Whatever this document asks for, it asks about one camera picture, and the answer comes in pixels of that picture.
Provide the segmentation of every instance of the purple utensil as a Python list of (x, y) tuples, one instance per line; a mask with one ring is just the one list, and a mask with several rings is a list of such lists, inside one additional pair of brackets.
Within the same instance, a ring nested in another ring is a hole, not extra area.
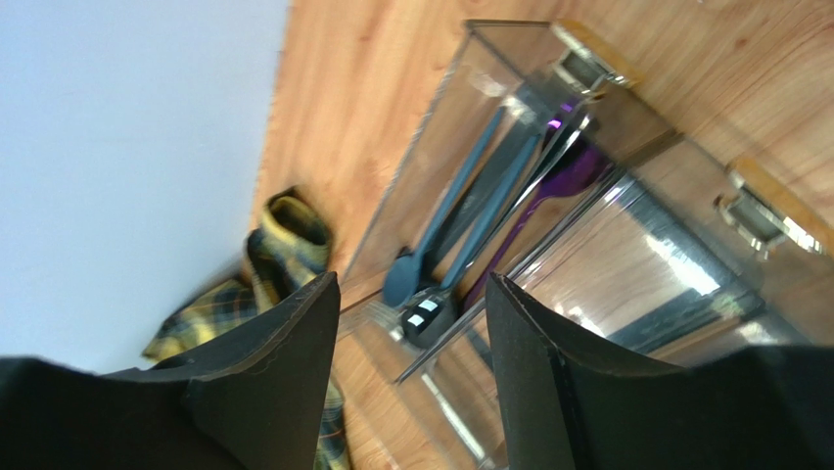
[(609, 165), (608, 159), (603, 157), (600, 152), (581, 141), (577, 142), (574, 148), (568, 150), (567, 155), (563, 156), (563, 160), (571, 159), (571, 154), (573, 156), (579, 156), (568, 165), (557, 164), (556, 167), (551, 169), (538, 182), (537, 188), (534, 189), (535, 194), (525, 208), (525, 212), (516, 221), (515, 226), (510, 230), (504, 243), (501, 244), (498, 251), (492, 256), (484, 272), (482, 272), (478, 281), (466, 295), (463, 302), (464, 310), (478, 300), (481, 291), (484, 289), (484, 285), (487, 283), (488, 275), (498, 266), (498, 263), (507, 253), (510, 245), (513, 244), (513, 241), (521, 233), (528, 220), (530, 220), (530, 217), (541, 206), (541, 203), (550, 198), (567, 198), (581, 193), (592, 185)]

